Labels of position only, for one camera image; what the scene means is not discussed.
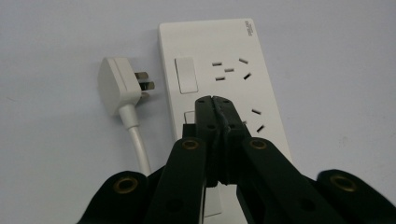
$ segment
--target metal prong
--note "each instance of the metal prong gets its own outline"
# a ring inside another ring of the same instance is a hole
[[[148,79],[149,74],[147,72],[140,72],[140,73],[134,73],[137,79]]]
[[[140,82],[139,85],[142,91],[154,90],[155,88],[154,82]]]
[[[146,98],[149,98],[149,94],[143,91],[142,95],[140,95],[140,99],[146,99]]]

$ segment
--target brass screw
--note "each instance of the brass screw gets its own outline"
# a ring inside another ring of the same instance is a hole
[[[356,191],[358,188],[352,180],[344,177],[343,175],[332,175],[330,176],[330,182],[337,188],[342,189],[347,192]]]
[[[194,140],[186,140],[181,145],[183,146],[184,149],[187,150],[193,150],[198,148],[199,146],[198,142]]]
[[[253,139],[250,141],[250,146],[256,149],[266,149],[267,148],[267,144],[265,144],[265,142],[263,142],[262,140],[259,139]]]
[[[134,191],[139,182],[131,176],[125,176],[117,180],[113,185],[114,191],[118,194],[126,194]]]

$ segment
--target cable strain relief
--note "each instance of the cable strain relief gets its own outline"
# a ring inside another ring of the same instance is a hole
[[[119,109],[119,112],[126,130],[139,126],[139,120],[137,119],[134,105],[124,105]]]

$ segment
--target power strip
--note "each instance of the power strip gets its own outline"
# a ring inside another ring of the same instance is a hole
[[[217,95],[234,103],[252,136],[272,141],[291,161],[252,19],[163,23],[160,43],[175,139],[193,122],[195,100]],[[205,223],[246,222],[231,188],[219,186],[222,203],[217,189],[207,189]]]

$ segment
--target power cord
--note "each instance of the power cord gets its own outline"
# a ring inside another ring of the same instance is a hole
[[[147,73],[135,73],[127,58],[104,58],[99,70],[99,95],[110,116],[120,115],[122,122],[134,142],[140,172],[150,175],[149,158],[139,132],[139,120],[134,107],[144,92],[154,89],[153,82],[138,82],[147,79]]]

